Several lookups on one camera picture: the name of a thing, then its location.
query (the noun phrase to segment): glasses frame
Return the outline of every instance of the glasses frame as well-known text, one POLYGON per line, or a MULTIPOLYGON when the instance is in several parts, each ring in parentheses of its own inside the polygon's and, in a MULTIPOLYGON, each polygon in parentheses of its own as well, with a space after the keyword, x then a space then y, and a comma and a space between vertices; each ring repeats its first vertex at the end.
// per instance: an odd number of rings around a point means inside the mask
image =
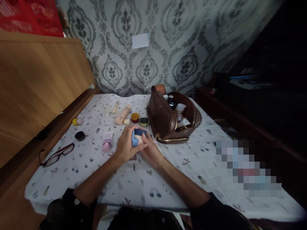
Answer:
POLYGON ((58 160, 60 159, 60 156, 61 156, 61 155, 66 156, 66 155, 69 154, 71 151, 73 151, 74 148, 75 148, 75 144, 74 144, 74 143, 71 143, 71 144, 65 146, 64 148, 58 150, 57 152, 53 153, 53 154, 48 158, 48 160, 46 160, 44 163, 42 163, 42 161, 41 161, 41 152, 44 152, 44 151, 45 151, 45 149, 43 149, 43 150, 41 150, 41 151, 39 152, 39 155, 38 155, 39 164, 40 164, 40 166, 43 166, 43 168, 44 168, 44 167, 49 167, 49 166, 53 165, 54 163, 58 162, 58 160), (73 146, 73 148, 72 148, 68 153, 64 154, 63 152, 64 152, 66 149, 68 149, 69 147, 71 147, 71 146, 73 146), (55 158, 55 157, 57 157, 57 160, 56 160, 55 162, 53 162, 51 165, 48 165, 48 166, 47 166, 48 161, 50 161, 52 158, 55 158))

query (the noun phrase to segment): eyeglasses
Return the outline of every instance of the eyeglasses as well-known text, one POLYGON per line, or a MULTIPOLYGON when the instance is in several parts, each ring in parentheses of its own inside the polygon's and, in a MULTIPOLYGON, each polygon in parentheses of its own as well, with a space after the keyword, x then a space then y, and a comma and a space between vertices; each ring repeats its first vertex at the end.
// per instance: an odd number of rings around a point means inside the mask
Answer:
POLYGON ((51 157, 49 157, 48 160, 46 160, 44 163, 42 163, 41 161, 41 152, 44 152, 45 149, 41 150, 39 152, 39 163, 41 166, 44 167, 48 167, 50 165, 53 165, 54 163, 56 163, 59 159, 60 159, 60 156, 63 154, 63 155, 67 155, 69 154, 75 147, 75 144, 74 143, 71 143, 69 144, 68 146, 58 150, 56 153, 52 154, 51 157))

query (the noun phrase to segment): white paper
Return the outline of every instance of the white paper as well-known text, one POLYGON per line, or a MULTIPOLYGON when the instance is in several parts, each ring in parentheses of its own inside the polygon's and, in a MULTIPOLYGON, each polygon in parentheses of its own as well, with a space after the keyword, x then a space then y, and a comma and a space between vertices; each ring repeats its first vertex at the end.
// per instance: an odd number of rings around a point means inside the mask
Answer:
POLYGON ((149 46, 149 33, 132 36, 132 48, 141 48, 149 46))

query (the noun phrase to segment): beige bottle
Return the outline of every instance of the beige bottle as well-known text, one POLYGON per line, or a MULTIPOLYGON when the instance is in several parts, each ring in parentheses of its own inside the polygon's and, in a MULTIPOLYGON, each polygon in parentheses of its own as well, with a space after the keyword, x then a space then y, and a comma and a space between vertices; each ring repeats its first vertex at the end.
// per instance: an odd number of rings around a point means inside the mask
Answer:
POLYGON ((132 105, 127 105, 124 111, 121 112, 121 114, 115 119, 115 123, 118 125, 122 125, 124 123, 124 119, 127 117, 132 105))

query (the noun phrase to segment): black lid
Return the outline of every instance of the black lid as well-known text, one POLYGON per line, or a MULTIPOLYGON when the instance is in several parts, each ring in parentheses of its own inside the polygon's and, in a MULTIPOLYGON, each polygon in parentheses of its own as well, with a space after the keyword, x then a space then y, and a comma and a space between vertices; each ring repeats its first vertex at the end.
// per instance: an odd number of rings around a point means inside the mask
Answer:
POLYGON ((80 131, 80 132, 77 132, 76 135, 75 135, 75 138, 78 140, 78 141, 82 141, 85 139, 85 134, 84 132, 80 131))

